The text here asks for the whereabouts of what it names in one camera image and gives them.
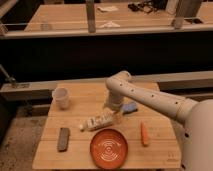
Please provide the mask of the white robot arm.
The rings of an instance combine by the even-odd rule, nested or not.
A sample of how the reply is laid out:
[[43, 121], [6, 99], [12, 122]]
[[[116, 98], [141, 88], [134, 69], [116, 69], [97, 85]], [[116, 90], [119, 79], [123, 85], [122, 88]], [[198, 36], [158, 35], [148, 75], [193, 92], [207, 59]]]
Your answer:
[[119, 110], [127, 97], [177, 121], [185, 129], [180, 171], [213, 171], [213, 99], [195, 101], [138, 87], [131, 80], [127, 71], [106, 79], [106, 106]]

